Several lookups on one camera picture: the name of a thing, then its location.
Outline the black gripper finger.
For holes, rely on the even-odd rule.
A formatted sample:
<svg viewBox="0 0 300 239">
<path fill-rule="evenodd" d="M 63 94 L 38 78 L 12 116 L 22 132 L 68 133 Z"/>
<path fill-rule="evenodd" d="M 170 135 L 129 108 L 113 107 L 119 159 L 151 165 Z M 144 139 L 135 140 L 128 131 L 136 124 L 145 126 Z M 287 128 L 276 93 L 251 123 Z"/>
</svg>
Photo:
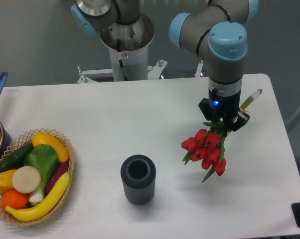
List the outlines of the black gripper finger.
<svg viewBox="0 0 300 239">
<path fill-rule="evenodd" d="M 249 121 L 250 116 L 247 113 L 238 112 L 236 121 L 231 121 L 227 126 L 228 131 L 237 131 Z"/>
<path fill-rule="evenodd" d="M 211 122 L 216 122 L 216 117 L 214 115 L 214 110 L 211 107 L 209 100 L 207 98 L 203 98 L 201 102 L 198 104 L 201 112 L 203 113 L 206 120 Z"/>
</svg>

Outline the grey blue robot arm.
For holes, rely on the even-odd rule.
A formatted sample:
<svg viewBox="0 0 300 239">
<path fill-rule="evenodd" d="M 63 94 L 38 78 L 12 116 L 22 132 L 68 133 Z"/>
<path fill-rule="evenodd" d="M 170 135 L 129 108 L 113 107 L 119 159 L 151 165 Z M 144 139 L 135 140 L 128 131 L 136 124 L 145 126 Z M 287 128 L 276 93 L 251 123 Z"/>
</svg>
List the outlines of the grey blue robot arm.
<svg viewBox="0 0 300 239">
<path fill-rule="evenodd" d="M 207 63 L 209 97 L 199 108 L 207 120 L 223 122 L 224 132 L 237 131 L 250 118 L 239 109 L 248 49 L 243 24 L 258 7 L 256 0 L 210 0 L 200 14 L 180 13 L 169 27 L 171 42 Z M 98 33 L 107 46 L 115 81 L 149 77 L 154 25 L 138 0 L 78 0 L 71 12 L 84 32 Z"/>
</svg>

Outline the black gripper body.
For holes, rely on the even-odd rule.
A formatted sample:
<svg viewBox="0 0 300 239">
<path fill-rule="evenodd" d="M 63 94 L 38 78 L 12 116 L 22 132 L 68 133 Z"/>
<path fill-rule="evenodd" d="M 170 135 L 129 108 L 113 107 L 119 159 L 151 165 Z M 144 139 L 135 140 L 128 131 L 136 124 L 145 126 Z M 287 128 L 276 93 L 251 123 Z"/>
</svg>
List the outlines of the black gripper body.
<svg viewBox="0 0 300 239">
<path fill-rule="evenodd" d="M 214 110 L 216 122 L 223 119 L 224 130 L 231 121 L 236 121 L 240 112 L 239 101 L 241 95 L 241 83 L 232 84 L 208 84 L 208 100 Z"/>
</svg>

